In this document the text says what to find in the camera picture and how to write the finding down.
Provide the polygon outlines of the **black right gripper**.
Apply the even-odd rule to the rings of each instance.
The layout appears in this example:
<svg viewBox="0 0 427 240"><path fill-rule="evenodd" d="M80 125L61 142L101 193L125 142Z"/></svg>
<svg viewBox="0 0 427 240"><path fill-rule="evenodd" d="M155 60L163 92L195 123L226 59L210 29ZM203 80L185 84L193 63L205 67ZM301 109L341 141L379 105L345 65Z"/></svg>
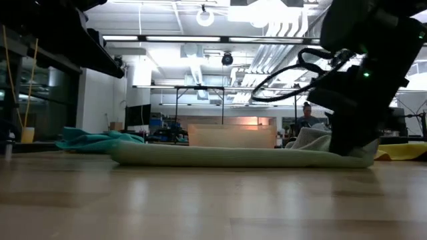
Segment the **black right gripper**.
<svg viewBox="0 0 427 240"><path fill-rule="evenodd" d="M388 106L400 87L408 85L409 55L365 55L360 64L340 71L351 55L336 56L332 67L312 81L308 101L332 110L329 152L373 157L390 115ZM359 113L362 110L371 112Z"/></svg>

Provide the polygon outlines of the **grey microfiber towel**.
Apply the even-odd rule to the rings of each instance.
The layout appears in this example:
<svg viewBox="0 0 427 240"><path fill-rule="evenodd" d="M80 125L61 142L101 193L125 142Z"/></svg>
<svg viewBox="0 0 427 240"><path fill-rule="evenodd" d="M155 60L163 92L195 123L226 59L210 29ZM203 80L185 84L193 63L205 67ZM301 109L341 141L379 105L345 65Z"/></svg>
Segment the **grey microfiber towel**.
<svg viewBox="0 0 427 240"><path fill-rule="evenodd" d="M329 152L332 131L323 123L302 127L295 141L290 141L285 149Z"/></svg>

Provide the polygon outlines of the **green microfiber towel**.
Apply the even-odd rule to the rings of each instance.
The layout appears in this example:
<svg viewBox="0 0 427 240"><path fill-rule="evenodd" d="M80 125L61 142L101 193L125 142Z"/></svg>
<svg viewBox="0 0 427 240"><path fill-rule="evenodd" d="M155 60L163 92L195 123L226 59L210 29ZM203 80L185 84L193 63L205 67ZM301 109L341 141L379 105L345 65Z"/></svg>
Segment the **green microfiber towel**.
<svg viewBox="0 0 427 240"><path fill-rule="evenodd" d="M374 164L374 155L355 152L341 156L311 149L245 149L184 147L177 145L115 144L111 159L121 165L156 167L317 167L365 169Z"/></svg>

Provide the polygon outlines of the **yellow microfiber towel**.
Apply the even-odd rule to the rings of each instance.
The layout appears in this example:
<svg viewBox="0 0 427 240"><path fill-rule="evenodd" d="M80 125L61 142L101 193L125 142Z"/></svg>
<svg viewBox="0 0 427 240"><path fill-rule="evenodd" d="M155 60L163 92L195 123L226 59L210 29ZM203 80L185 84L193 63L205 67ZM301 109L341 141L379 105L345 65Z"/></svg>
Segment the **yellow microfiber towel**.
<svg viewBox="0 0 427 240"><path fill-rule="evenodd" d="M379 145L375 161L427 161L427 143Z"/></svg>

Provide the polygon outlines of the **teal microfiber towel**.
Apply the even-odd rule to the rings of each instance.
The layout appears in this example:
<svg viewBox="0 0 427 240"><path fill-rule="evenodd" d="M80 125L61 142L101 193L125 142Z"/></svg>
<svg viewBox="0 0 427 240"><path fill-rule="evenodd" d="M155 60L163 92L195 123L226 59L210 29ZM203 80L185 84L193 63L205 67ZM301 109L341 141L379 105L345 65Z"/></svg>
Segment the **teal microfiber towel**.
<svg viewBox="0 0 427 240"><path fill-rule="evenodd" d="M88 133L82 129L64 127L62 138L56 141L58 148L78 153L108 153L121 142L144 144L143 137L119 131Z"/></svg>

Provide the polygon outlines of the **black computer monitor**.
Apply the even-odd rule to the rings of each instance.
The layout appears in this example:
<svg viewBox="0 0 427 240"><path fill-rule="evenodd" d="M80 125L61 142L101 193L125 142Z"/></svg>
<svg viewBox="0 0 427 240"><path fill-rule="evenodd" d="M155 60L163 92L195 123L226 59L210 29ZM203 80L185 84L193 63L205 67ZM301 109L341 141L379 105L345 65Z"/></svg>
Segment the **black computer monitor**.
<svg viewBox="0 0 427 240"><path fill-rule="evenodd" d="M400 137L407 137L408 130L406 126L406 115L403 108L392 107L392 113L388 120L389 127L393 131L398 131Z"/></svg>
<svg viewBox="0 0 427 240"><path fill-rule="evenodd" d="M130 127L139 127L147 131L150 123L151 104L137 105L125 108L124 130L130 131Z"/></svg>

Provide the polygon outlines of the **person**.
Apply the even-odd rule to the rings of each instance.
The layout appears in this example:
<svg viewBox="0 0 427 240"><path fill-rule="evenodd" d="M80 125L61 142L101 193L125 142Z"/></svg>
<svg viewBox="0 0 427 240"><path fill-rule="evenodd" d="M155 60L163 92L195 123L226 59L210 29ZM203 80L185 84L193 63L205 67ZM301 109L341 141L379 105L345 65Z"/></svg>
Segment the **person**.
<svg viewBox="0 0 427 240"><path fill-rule="evenodd" d="M302 127L312 127L318 123L320 123L320 120L312 116L311 105L308 102L305 102L303 106L303 115L297 118L296 127L301 129Z"/></svg>

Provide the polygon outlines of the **black metal workstation stand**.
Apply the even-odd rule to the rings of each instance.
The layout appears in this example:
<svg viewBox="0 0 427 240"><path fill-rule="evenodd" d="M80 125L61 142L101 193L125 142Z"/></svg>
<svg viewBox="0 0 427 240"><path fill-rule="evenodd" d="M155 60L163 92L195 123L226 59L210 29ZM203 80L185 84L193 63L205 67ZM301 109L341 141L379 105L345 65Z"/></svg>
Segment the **black metal workstation stand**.
<svg viewBox="0 0 427 240"><path fill-rule="evenodd" d="M307 103L311 106L311 116L315 117L322 125L324 125L325 128L331 129L331 123L328 118L328 114L332 114L332 111L318 105L317 103L310 102L308 100L308 93L308 91L305 91L291 97L293 103L292 109L294 110L292 115L294 122L296 122L299 117L304 116L304 103Z"/></svg>
<svg viewBox="0 0 427 240"><path fill-rule="evenodd" d="M220 99L222 100L222 125L224 124L224 109L225 109L225 104L224 104L224 98L225 98L225 87L218 87L218 86L204 86L204 85L193 85L193 86L175 86L174 87L176 89L176 94L175 94L175 122L177 123L177 115L178 115L178 103L179 103L179 98L185 94L189 89L192 90L212 90L214 93L216 93Z"/></svg>

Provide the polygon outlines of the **overhead light bar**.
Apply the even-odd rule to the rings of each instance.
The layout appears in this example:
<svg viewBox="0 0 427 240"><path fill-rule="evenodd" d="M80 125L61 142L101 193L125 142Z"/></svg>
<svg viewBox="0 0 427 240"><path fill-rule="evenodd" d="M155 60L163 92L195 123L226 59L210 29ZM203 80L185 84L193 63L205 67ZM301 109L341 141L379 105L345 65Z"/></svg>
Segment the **overhead light bar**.
<svg viewBox="0 0 427 240"><path fill-rule="evenodd" d="M106 42L150 43L224 43L261 45L319 45L318 38L307 37L237 37L195 35L104 35Z"/></svg>

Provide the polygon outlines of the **yellow plastic cup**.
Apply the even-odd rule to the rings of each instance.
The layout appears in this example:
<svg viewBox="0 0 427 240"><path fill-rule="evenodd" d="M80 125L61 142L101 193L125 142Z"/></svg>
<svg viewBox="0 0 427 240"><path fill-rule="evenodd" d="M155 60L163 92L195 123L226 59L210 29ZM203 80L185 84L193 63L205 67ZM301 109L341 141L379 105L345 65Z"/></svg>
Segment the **yellow plastic cup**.
<svg viewBox="0 0 427 240"><path fill-rule="evenodd" d="M21 134L21 143L32 143L34 141L34 136L34 127L24 127Z"/></svg>

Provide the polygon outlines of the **grey metal cylinder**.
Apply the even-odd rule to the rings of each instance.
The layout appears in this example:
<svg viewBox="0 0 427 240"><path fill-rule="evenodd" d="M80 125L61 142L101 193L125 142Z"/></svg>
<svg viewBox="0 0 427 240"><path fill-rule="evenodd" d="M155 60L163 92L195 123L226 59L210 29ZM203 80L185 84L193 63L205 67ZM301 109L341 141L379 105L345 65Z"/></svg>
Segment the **grey metal cylinder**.
<svg viewBox="0 0 427 240"><path fill-rule="evenodd" d="M15 134L10 131L9 136L6 138L6 144L5 144L5 160L6 161L11 160L14 144L15 144Z"/></svg>

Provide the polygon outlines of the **black aluminium frame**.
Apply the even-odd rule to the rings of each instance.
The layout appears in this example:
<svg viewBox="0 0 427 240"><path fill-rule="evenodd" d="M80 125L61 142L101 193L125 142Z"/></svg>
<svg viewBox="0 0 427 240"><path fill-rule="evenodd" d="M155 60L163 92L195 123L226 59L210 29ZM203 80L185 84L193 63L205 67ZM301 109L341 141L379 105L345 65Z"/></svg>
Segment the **black aluminium frame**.
<svg viewBox="0 0 427 240"><path fill-rule="evenodd" d="M427 143L427 137L410 135L409 137L381 137L380 145L403 143ZM12 153L36 153L46 151L60 151L54 142L15 143L10 145Z"/></svg>

